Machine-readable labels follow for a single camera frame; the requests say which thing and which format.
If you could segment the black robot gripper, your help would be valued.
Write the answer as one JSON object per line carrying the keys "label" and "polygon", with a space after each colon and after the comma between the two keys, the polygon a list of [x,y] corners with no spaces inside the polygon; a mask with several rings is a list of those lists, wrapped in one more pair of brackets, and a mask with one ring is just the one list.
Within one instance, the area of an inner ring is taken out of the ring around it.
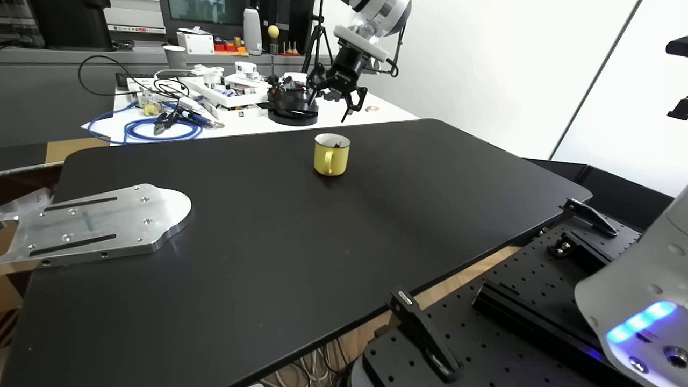
{"label": "black robot gripper", "polygon": [[342,122],[353,115],[362,113],[367,89],[357,89],[359,75],[367,68],[369,57],[353,45],[343,45],[334,67],[326,71],[325,67],[316,67],[308,73],[308,89],[311,92],[323,92],[325,89],[336,95],[345,95],[345,110]]}

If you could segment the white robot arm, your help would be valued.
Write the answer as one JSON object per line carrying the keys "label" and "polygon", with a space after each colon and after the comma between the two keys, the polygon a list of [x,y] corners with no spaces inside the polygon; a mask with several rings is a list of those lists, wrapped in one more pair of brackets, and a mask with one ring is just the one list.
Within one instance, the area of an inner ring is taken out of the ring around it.
{"label": "white robot arm", "polygon": [[[336,34],[345,45],[357,45],[359,52],[374,52],[369,36],[398,34],[403,36],[402,11],[411,8],[411,0],[398,0],[391,21],[371,21],[367,11],[353,28],[336,28]],[[601,349],[583,349],[584,358],[601,355],[611,361],[611,374],[644,387],[688,387],[685,349],[688,349],[688,260],[685,260],[685,211],[688,191],[684,189],[644,231],[644,234],[622,258],[601,260],[588,278],[577,282],[571,294],[573,305],[592,328],[595,342]],[[525,328],[541,328],[537,333],[552,333],[555,323],[545,321],[536,310],[527,308],[515,293],[495,287],[484,287],[474,300],[474,308],[506,315],[515,328],[525,319]],[[390,304],[402,328],[427,333],[421,345],[439,345],[429,339],[429,323],[417,302],[398,290]]]}

